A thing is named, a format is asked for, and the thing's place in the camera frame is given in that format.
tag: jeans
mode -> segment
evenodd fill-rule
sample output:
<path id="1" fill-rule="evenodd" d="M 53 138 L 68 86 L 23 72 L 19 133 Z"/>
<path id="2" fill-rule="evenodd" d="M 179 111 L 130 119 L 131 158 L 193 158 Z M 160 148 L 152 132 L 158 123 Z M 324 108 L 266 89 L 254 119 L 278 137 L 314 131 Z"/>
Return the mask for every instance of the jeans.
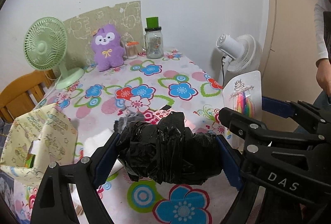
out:
<path id="1" fill-rule="evenodd" d="M 324 91 L 321 92 L 321 94 L 317 97 L 317 99 L 314 101 L 313 105 L 316 106 L 317 108 L 324 109 L 326 111 L 331 112 L 331 98 L 329 98 L 328 95 L 326 95 L 326 93 Z M 301 134 L 309 133 L 301 126 L 296 128 L 294 132 L 301 133 Z"/>

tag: black plastic bag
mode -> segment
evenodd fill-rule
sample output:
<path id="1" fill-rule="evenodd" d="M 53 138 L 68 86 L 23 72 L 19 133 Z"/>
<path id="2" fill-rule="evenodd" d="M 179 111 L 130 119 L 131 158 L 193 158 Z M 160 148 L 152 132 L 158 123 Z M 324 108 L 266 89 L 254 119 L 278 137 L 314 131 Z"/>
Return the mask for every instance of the black plastic bag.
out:
<path id="1" fill-rule="evenodd" d="M 193 134 L 184 126 L 184 114 L 171 112 L 157 125 L 133 121 L 116 145 L 118 160 L 130 179 L 149 177 L 155 182 L 202 184 L 221 173 L 221 154 L 215 134 Z"/>

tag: person's hand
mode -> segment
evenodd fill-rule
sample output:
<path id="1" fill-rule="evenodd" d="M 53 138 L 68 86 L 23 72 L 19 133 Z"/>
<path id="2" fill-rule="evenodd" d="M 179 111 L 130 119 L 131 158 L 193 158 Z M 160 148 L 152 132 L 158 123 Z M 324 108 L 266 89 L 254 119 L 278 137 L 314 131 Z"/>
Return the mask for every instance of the person's hand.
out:
<path id="1" fill-rule="evenodd" d="M 318 85 L 331 97 L 331 65 L 328 59 L 321 59 L 317 62 L 316 80 Z"/>

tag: tablecloth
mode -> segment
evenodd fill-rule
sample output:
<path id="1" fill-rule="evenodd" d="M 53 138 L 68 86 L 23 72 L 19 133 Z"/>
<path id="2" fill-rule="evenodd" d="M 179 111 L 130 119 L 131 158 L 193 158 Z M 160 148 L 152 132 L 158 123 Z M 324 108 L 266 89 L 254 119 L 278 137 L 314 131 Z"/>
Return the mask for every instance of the tablecloth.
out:
<path id="1" fill-rule="evenodd" d="M 156 124 L 153 111 L 170 105 L 184 112 L 195 125 L 194 132 L 224 134 L 217 118 L 223 107 L 221 92 L 222 87 L 194 62 L 170 49 L 161 59 L 150 60 L 141 53 L 105 72 L 99 72 L 95 65 L 86 67 L 79 81 L 64 90 L 52 90 L 39 106 L 56 102 L 71 119 L 78 130 L 77 162 L 84 155 L 85 140 L 106 128 L 113 129 L 114 121 L 127 109 L 144 113 L 147 122 Z M 13 188 L 9 188 L 12 208 L 21 223 L 29 223 L 37 188 L 17 181 Z M 225 216 L 237 190 L 224 173 L 202 185 L 160 185 L 148 178 L 132 182 L 122 168 L 100 186 L 98 193 L 115 223 L 211 224 Z M 79 220 L 88 223 L 85 215 Z"/>

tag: stuffed animal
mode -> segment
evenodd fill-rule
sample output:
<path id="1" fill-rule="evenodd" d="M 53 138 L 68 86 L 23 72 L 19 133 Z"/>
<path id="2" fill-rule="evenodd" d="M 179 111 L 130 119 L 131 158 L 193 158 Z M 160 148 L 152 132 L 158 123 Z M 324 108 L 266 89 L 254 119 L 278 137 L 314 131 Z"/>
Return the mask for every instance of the stuffed animal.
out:
<path id="1" fill-rule="evenodd" d="M 125 50 L 120 45 L 120 38 L 120 34 L 112 24 L 103 26 L 93 35 L 91 48 L 95 53 L 94 61 L 98 64 L 100 72 L 123 65 Z"/>

